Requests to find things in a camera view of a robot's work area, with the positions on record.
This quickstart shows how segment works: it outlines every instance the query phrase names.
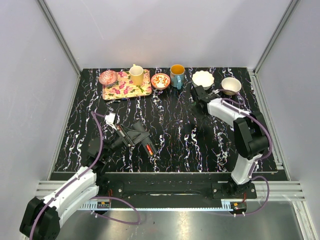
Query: metal floor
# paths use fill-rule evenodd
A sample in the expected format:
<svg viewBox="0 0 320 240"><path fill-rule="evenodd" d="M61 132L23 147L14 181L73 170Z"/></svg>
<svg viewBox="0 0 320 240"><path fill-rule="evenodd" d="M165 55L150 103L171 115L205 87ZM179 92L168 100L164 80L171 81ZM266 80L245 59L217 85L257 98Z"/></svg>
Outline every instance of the metal floor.
<svg viewBox="0 0 320 240"><path fill-rule="evenodd" d="M258 208L248 203L248 212ZM303 240L289 202L269 202L257 214L233 218L222 212L141 211L139 226L125 225L77 211L64 224L58 240ZM136 221L133 211L107 215Z"/></svg>

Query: cup handle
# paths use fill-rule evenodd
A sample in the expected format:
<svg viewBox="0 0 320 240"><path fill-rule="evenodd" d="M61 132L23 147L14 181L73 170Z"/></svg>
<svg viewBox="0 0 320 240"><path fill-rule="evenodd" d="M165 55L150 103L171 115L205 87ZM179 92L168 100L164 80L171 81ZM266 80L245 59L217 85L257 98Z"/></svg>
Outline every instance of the cup handle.
<svg viewBox="0 0 320 240"><path fill-rule="evenodd" d="M181 76L177 76L176 79L177 79L176 88L180 90L182 87Z"/></svg>

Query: white bowl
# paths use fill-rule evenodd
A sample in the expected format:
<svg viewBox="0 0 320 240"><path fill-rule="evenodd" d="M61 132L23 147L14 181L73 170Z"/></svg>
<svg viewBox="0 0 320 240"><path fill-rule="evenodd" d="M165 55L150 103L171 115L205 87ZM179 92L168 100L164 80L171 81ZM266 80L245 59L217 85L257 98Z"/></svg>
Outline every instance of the white bowl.
<svg viewBox="0 0 320 240"><path fill-rule="evenodd" d="M204 90L208 90L214 84L215 78L208 71L197 71L192 76L192 82L195 87L202 86Z"/></svg>
<svg viewBox="0 0 320 240"><path fill-rule="evenodd" d="M231 90L238 93L242 88L242 84L238 79L234 77L226 77L225 79L222 80L221 87L225 90ZM229 96L235 95L235 93L231 91L223 91L223 92Z"/></svg>

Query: pink bowl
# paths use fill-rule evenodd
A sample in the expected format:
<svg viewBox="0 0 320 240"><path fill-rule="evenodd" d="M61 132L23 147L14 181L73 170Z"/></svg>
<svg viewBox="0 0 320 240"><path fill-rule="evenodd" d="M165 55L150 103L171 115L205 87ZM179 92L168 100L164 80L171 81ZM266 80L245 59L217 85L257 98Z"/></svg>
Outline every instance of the pink bowl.
<svg viewBox="0 0 320 240"><path fill-rule="evenodd" d="M118 73L112 70L104 71L99 76L99 82L105 86L112 86L118 80Z"/></svg>

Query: black marble surface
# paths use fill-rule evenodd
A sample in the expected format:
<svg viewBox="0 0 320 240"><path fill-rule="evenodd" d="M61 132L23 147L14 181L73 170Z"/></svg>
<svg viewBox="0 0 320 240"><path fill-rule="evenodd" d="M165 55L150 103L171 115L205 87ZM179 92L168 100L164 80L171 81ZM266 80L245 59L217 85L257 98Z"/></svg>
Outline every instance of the black marble surface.
<svg viewBox="0 0 320 240"><path fill-rule="evenodd" d="M208 117L199 121L191 115L191 78L196 71L209 71L214 76L214 88L219 89L225 77L235 77L242 83L240 94L245 99L244 108L254 112L259 107L246 68L186 68L186 82L181 91L170 86L164 91L152 91L146 97L128 98L120 102L102 99L102 85L98 78L105 70L96 68L82 71L55 172L75 172L81 166L81 160L86 158L88 142L99 135L91 111L99 114L117 113L117 123L128 127L141 120L151 133L150 138L158 151L156 156L148 157L142 146L123 148L108 159L109 172L231 172L234 169L238 154L233 141L233 129L219 118ZM119 72L129 69L113 70ZM155 73L170 75L168 68L149 70L150 77ZM102 118L99 120L104 138L110 138L112 129ZM185 132L186 124L191 124L192 134ZM276 172L273 155L259 162L256 171Z"/></svg>

